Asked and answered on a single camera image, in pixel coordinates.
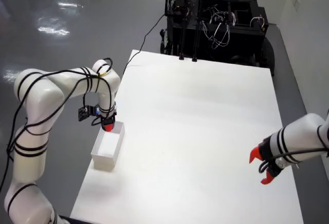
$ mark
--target robotic arm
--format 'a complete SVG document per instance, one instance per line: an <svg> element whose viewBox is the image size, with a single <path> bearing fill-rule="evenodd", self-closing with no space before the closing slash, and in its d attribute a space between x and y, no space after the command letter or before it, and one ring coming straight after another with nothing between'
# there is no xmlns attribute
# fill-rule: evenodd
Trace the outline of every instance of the robotic arm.
<svg viewBox="0 0 329 224"><path fill-rule="evenodd" d="M259 172L266 170L266 178L261 183L269 184L285 167L325 152L329 153L329 113L326 121L308 114L265 138L251 151L249 163L254 158L263 161Z"/></svg>
<svg viewBox="0 0 329 224"><path fill-rule="evenodd" d="M65 102L87 92L97 92L99 104L79 109L79 120L94 115L105 131L115 122L115 93L119 76L105 60L92 69L81 67L59 72L27 69L15 80L14 90L28 120L18 129L14 150L13 179L5 197L5 210L14 224L68 224L62 220L35 184L44 172L49 132Z"/></svg>

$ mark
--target white table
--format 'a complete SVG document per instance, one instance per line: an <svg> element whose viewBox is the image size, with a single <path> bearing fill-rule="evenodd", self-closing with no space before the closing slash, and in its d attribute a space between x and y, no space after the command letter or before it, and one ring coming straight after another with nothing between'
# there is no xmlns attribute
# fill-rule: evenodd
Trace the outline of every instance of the white table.
<svg viewBox="0 0 329 224"><path fill-rule="evenodd" d="M116 102L126 129L116 167L90 163L71 218L303 223L292 169L262 185L260 162L249 164L251 149L282 127L268 69L142 52Z"/></svg>

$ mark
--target white box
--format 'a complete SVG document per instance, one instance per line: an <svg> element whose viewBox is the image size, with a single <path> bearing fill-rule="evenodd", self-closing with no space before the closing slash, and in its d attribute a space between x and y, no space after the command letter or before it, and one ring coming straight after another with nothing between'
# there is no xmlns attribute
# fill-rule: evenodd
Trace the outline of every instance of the white box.
<svg viewBox="0 0 329 224"><path fill-rule="evenodd" d="M122 122L115 122L111 132L105 132L100 128L92 150L95 169L109 172L114 168L123 136L124 125Z"/></svg>

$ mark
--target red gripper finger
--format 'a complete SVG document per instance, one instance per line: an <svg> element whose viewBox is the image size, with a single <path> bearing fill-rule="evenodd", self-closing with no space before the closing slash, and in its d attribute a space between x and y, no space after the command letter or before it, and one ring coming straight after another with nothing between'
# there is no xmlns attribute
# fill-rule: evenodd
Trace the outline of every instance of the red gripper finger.
<svg viewBox="0 0 329 224"><path fill-rule="evenodd" d="M261 183L270 184L273 179L274 179L274 177L272 175L270 175L270 173L268 171L266 171L266 179L262 179Z"/></svg>
<svg viewBox="0 0 329 224"><path fill-rule="evenodd" d="M255 158L263 160L262 156L259 154L259 146L253 148L253 150L250 152L250 159L249 163L251 163Z"/></svg>

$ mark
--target gray floor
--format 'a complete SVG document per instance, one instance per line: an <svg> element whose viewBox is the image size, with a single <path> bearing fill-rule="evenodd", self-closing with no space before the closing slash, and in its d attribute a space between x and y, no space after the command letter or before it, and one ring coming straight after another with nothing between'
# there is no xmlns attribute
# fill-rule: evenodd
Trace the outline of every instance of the gray floor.
<svg viewBox="0 0 329 224"><path fill-rule="evenodd" d="M132 49L163 14L165 0L0 0L0 175L5 166L5 146L12 116L18 105L13 94L15 75L25 68L54 71L92 66L96 59L111 57L122 75ZM144 50L159 52L163 19L151 32ZM267 34L277 60L274 84L284 125L304 115L305 108L277 27ZM88 97L96 102L95 97ZM70 215L90 162L98 128L77 121L82 100L70 100L56 122L49 141L46 171L38 184L56 210ZM18 124L24 123L22 112ZM11 169L5 191L8 188ZM294 170L305 223L327 222L329 183L320 158ZM3 201L5 191L0 194ZM0 208L1 224L10 223Z"/></svg>

